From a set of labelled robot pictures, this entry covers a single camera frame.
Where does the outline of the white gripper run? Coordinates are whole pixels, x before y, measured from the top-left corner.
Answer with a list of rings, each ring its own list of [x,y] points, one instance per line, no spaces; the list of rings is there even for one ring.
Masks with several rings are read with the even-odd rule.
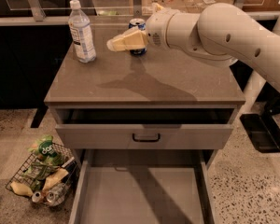
[[[144,49],[147,44],[159,49],[178,48],[178,27],[176,17],[180,13],[177,9],[170,9],[158,3],[152,4],[153,14],[147,19],[146,31],[137,27],[128,29],[123,34],[108,40],[106,45],[111,51],[125,51]]]

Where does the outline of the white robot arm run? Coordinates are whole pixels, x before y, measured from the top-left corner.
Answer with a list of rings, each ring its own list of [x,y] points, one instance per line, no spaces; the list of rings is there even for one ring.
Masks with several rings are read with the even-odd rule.
[[[237,60],[247,64],[280,93],[280,35],[231,4],[216,3],[202,13],[163,7],[146,21],[106,43],[111,51],[179,49],[191,58],[217,67]]]

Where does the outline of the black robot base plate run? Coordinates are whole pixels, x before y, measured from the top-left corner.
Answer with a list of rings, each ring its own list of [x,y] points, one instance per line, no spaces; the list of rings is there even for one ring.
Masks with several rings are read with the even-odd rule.
[[[255,150],[261,153],[280,152],[280,127],[269,113],[243,114],[240,121]]]

